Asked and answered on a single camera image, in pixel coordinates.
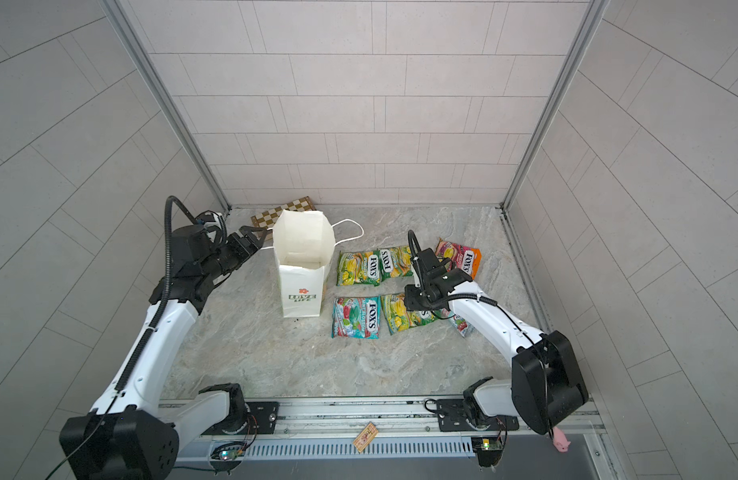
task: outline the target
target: gift bag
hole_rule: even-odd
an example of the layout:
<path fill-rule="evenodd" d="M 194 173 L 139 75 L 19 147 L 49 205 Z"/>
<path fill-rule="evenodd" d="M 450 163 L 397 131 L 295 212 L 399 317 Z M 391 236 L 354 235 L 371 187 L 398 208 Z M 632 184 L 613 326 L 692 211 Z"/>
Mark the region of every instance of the gift bag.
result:
<path fill-rule="evenodd" d="M 319 211 L 280 212 L 272 230 L 284 318 L 320 315 L 334 247 L 364 236 L 358 225 L 361 235 L 335 242 L 334 226 L 343 222 L 358 225 L 350 219 L 331 225 Z"/>

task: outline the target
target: beige tiled wall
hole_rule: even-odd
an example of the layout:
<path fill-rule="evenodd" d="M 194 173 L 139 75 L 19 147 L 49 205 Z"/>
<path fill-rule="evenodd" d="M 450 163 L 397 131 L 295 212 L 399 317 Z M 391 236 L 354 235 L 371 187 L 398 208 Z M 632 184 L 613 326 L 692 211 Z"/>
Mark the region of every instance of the beige tiled wall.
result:
<path fill-rule="evenodd" d="M 218 208 L 98 3 L 0 0 L 0 478 L 44 478 L 120 367 L 170 194 Z"/>
<path fill-rule="evenodd" d="M 587 6 L 122 4 L 232 204 L 501 202 Z"/>
<path fill-rule="evenodd" d="M 628 477 L 738 478 L 738 0 L 612 0 L 509 216 Z"/>

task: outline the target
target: tiled wall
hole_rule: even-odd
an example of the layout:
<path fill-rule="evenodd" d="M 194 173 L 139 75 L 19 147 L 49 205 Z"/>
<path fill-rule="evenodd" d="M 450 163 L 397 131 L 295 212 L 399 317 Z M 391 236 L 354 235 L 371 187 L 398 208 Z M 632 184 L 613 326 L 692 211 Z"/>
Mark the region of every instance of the tiled wall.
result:
<path fill-rule="evenodd" d="M 99 4 L 0 0 L 0 478 L 44 478 L 120 367 L 170 194 L 217 207 Z"/>
<path fill-rule="evenodd" d="M 501 202 L 587 6 L 122 4 L 232 204 Z"/>
<path fill-rule="evenodd" d="M 628 477 L 738 479 L 738 0 L 612 0 L 509 215 Z"/>

